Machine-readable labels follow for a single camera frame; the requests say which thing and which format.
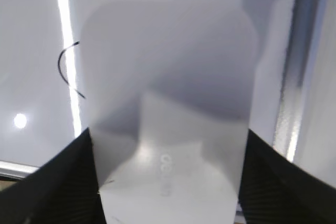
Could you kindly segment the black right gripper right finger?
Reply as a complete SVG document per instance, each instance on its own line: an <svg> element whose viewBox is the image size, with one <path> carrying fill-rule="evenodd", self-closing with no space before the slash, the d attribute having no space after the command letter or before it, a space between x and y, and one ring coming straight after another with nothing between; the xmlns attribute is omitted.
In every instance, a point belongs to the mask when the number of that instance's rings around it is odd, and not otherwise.
<svg viewBox="0 0 336 224"><path fill-rule="evenodd" d="M238 201L247 223L335 223L335 188L248 131Z"/></svg>

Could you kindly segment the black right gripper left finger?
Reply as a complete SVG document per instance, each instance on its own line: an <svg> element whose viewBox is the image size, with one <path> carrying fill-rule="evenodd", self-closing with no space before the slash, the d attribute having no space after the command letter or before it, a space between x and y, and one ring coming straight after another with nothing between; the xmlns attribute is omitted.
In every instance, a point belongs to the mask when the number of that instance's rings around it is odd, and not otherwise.
<svg viewBox="0 0 336 224"><path fill-rule="evenodd" d="M89 130L1 192L1 223L105 223Z"/></svg>

